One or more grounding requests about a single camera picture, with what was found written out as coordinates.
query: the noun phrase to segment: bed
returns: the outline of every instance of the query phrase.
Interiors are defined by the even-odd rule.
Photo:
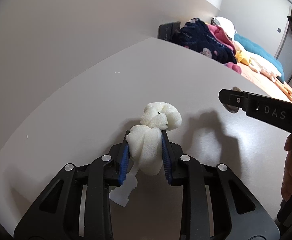
[[[237,64],[242,69],[241,75],[265,91],[265,93],[267,93],[270,97],[292,103],[292,101],[285,95],[285,93],[269,78],[252,71],[249,66],[246,66],[242,63]],[[286,82],[284,83],[284,86],[292,91],[292,88]]]
[[[284,81],[282,64],[260,45],[238,34],[230,20],[214,17],[208,24],[193,18],[172,35],[171,42],[226,65],[270,97],[292,103],[292,88]]]

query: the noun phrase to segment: human hand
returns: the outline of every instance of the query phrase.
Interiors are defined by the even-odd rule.
[[[288,153],[285,160],[281,193],[283,199],[287,202],[292,196],[292,134],[287,137],[284,150]]]

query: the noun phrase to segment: white table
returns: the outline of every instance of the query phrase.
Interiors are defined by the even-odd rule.
[[[265,93],[220,63],[149,38],[73,78],[35,109],[0,151],[0,222],[13,234],[33,200],[66,164],[92,162],[138,124],[147,103],[163,101],[182,115],[170,141],[203,164],[226,163],[274,218],[287,132],[231,114],[218,92],[237,86]],[[182,189],[163,174],[139,173],[128,205],[111,203],[115,239],[178,239]]]

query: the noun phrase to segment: cartoon print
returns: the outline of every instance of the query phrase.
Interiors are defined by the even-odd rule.
[[[201,51],[200,54],[203,54],[203,55],[205,55],[206,57],[209,57],[209,58],[213,57],[211,51],[208,48],[203,48],[203,51]]]
[[[194,19],[189,20],[188,22],[195,24],[198,20],[199,20],[198,18],[194,18]]]

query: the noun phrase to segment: white pillow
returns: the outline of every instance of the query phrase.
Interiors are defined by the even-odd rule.
[[[242,44],[240,44],[238,41],[233,41],[234,47],[236,49],[236,52],[241,50],[241,51],[246,51],[246,49],[244,49],[244,47],[242,46]]]
[[[233,23],[229,19],[226,19],[224,17],[215,17],[215,19],[219,21],[219,26],[223,28],[227,36],[233,41],[235,35],[235,27]]]
[[[257,65],[261,68],[261,73],[264,76],[267,76],[273,82],[275,82],[276,77],[282,76],[282,74],[277,70],[277,68],[267,59],[264,59],[262,56],[251,52],[248,53],[251,59],[254,60],[257,63]]]

